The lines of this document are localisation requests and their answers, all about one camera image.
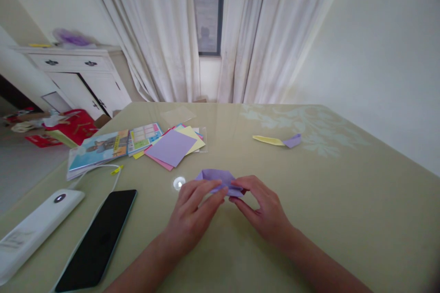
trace black phone screen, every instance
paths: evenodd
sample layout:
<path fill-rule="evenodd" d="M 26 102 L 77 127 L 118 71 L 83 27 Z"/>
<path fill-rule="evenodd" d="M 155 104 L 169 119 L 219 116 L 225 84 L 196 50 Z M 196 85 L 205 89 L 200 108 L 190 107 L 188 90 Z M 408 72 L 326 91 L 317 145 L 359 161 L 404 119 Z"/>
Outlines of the black phone screen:
<path fill-rule="evenodd" d="M 136 190 L 109 194 L 56 285 L 55 292 L 90 288 L 101 281 L 136 194 Z"/>

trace person's left hand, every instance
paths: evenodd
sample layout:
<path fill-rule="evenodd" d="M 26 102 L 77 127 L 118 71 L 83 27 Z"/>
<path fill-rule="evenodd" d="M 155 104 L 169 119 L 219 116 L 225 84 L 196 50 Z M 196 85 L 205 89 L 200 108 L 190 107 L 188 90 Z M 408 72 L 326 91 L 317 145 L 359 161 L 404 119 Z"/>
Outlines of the person's left hand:
<path fill-rule="evenodd" d="M 158 236 L 160 245 L 170 261 L 179 261 L 203 237 L 215 212 L 225 201 L 228 188 L 217 191 L 202 205 L 200 203 L 207 193 L 220 184 L 220 180 L 190 181 L 180 189 L 170 221 Z"/>

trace floral pattern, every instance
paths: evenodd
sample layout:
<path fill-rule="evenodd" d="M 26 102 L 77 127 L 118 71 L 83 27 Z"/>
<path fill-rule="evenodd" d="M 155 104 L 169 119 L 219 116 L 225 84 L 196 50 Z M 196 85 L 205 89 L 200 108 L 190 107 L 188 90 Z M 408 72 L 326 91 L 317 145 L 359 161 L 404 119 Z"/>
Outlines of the floral pattern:
<path fill-rule="evenodd" d="M 261 126 L 269 129 L 292 128 L 292 135 L 302 134 L 302 147 L 315 151 L 320 156 L 339 157 L 340 147 L 356 149 L 368 146 L 358 132 L 349 127 L 349 121 L 338 116 L 328 108 L 318 105 L 304 105 L 289 111 L 282 111 L 280 106 L 273 106 L 273 116 L 260 113 L 263 105 L 243 104 L 243 115 L 249 120 L 258 120 Z"/>

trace cabinet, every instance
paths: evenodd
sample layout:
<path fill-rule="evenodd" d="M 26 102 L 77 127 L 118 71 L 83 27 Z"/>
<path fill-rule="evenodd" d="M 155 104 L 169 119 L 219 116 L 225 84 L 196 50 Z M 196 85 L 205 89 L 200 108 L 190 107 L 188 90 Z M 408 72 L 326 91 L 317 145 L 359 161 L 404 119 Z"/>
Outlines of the cabinet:
<path fill-rule="evenodd" d="M 47 75 L 77 108 L 86 110 L 94 120 L 105 114 L 78 74 L 48 72 Z"/>
<path fill-rule="evenodd" d="M 86 110 L 93 119 L 102 114 L 112 117 L 114 111 L 139 100 L 140 95 L 119 47 L 12 48 L 27 55 L 54 82 L 60 96 L 71 107 Z"/>

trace green table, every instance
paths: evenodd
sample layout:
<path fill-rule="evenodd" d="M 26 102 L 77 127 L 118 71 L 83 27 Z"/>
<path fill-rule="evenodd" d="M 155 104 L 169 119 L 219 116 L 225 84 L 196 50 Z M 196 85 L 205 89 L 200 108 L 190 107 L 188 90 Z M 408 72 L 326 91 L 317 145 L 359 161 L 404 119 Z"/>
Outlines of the green table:
<path fill-rule="evenodd" d="M 203 168 L 254 174 L 280 197 L 290 221 L 377 292 L 421 292 L 438 274 L 440 179 L 329 109 L 317 105 L 132 103 L 99 134 L 158 121 L 184 105 L 206 127 L 207 153 L 193 153 L 168 172 L 146 156 L 123 157 L 116 190 L 138 196 L 101 284 L 104 290 L 166 226 L 178 192 L 172 181 Z M 288 149 L 252 139 L 287 139 Z M 0 292 L 48 292 L 92 215 L 107 197 L 110 168 L 88 173 L 85 199 Z M 66 188 L 66 162 L 0 219 L 4 237 L 53 192 Z M 257 203 L 250 194 L 244 200 Z M 222 205 L 200 244 L 160 287 L 161 292 L 300 292 L 294 265 L 267 245 L 231 203 Z"/>

